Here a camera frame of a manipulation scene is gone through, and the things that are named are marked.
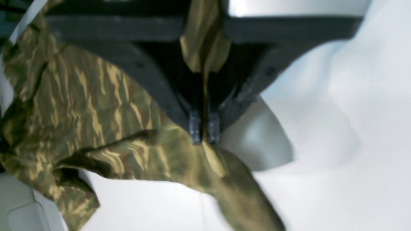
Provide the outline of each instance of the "screw hole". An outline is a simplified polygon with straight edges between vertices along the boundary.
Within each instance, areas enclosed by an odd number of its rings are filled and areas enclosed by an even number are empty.
[[[274,72],[275,72],[275,69],[273,67],[269,67],[266,70],[266,76],[271,76],[274,74]]]

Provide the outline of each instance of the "black plastic bracket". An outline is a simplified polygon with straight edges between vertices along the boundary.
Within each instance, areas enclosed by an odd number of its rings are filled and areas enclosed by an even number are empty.
[[[201,74],[186,66],[179,43],[189,5],[190,0],[66,0],[46,21],[58,39],[101,56],[137,81],[197,144],[204,127],[208,141],[218,143],[220,132],[294,60],[324,42],[353,37],[362,20],[223,13],[221,30],[232,44],[221,70],[209,75],[204,117]]]

